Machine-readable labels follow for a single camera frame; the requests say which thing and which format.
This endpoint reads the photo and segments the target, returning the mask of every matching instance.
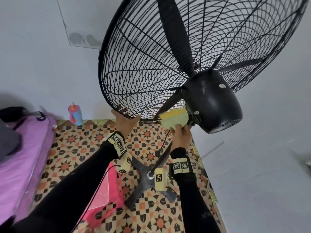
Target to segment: sponge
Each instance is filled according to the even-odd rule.
[[[186,125],[189,119],[185,108],[171,109],[168,112],[160,115],[162,126],[166,129],[169,127],[175,128],[175,124],[179,123],[182,126]]]

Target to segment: patterned tile floor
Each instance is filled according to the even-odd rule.
[[[49,152],[33,207],[68,173],[90,157],[98,149],[99,141],[103,136],[114,129],[114,124],[61,127]],[[154,164],[157,160],[154,152],[161,147],[166,132],[160,125],[137,124],[126,141],[127,151],[144,164]],[[169,135],[165,142],[165,147],[167,147],[171,138],[171,135]],[[192,159],[197,160],[192,149],[188,152]],[[164,168],[168,168],[169,162],[171,162],[170,159]],[[138,184],[139,174],[132,167],[130,172],[122,175],[121,179],[123,194],[127,198]],[[212,203],[208,194],[206,188],[207,180],[197,174],[197,184],[222,233],[225,233],[217,207]],[[171,181],[170,186],[179,194],[176,182]],[[77,227],[75,233],[184,232],[181,205],[179,199],[177,200],[175,203],[169,203],[161,193],[149,189],[143,193],[139,202],[136,203],[135,211],[131,211],[125,206],[118,208],[111,217],[102,221],[99,228],[91,229],[86,222],[83,222]],[[109,204],[103,209],[102,213],[109,211],[113,207],[113,203]]]

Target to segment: standing fan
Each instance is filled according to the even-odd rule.
[[[108,104],[142,123],[186,106],[207,133],[242,120],[235,92],[252,81],[283,49],[308,0],[123,0],[99,53],[99,83]],[[154,168],[133,158],[141,183]],[[173,193],[164,193],[173,201]]]

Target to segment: water stain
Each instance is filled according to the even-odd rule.
[[[93,35],[87,35],[86,37],[86,41],[91,45],[91,46],[101,46],[102,42],[98,41],[95,39],[95,37],[93,37]]]
[[[69,40],[70,40],[70,42],[72,42],[72,44],[83,44],[83,43],[85,43],[85,39],[79,33],[71,33],[69,35]]]

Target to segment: black wire grille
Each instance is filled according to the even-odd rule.
[[[234,92],[253,80],[283,49],[308,0],[175,0],[183,19],[196,72],[244,60],[263,62],[223,72]],[[99,62],[107,102],[127,117],[157,123],[154,116],[188,76],[180,71],[163,32],[156,0],[124,0],[108,30]],[[181,100],[173,108],[184,107]]]

